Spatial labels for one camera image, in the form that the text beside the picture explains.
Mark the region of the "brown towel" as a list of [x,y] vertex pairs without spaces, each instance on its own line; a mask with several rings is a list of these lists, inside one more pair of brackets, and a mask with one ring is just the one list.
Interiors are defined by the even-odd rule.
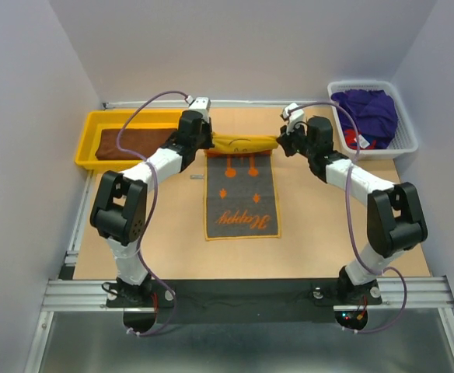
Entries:
[[[120,146],[138,152],[148,158],[166,142],[175,128],[126,129],[121,136]],[[117,147],[119,129],[105,129],[101,132],[96,158],[100,161],[139,160],[136,155],[122,152]]]

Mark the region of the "orange towel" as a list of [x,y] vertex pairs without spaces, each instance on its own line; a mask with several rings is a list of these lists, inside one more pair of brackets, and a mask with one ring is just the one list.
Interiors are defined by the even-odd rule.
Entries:
[[275,136],[214,134],[204,152],[204,235],[208,241],[281,236],[272,152]]

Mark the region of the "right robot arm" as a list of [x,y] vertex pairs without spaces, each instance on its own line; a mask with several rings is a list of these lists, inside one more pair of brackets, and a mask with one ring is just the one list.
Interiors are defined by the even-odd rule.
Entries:
[[337,297],[353,303],[364,286],[390,269],[406,251],[424,242],[428,228],[421,201],[412,183],[393,183],[356,166],[335,150],[333,127],[325,117],[312,117],[294,127],[281,127],[277,139],[286,156],[306,158],[314,176],[344,191],[345,207],[355,199],[366,208],[367,243],[353,246],[354,260],[342,267],[336,284]]

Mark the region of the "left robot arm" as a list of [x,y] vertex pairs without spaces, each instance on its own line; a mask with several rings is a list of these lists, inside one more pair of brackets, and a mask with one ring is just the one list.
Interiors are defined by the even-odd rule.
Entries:
[[150,300],[152,275],[140,251],[151,216],[148,193],[183,172],[195,160],[197,151],[212,147],[208,110],[185,110],[177,130],[149,158],[140,155],[141,162],[136,166],[101,176],[89,223],[106,240],[117,266],[116,282],[103,286],[107,294],[135,306]]

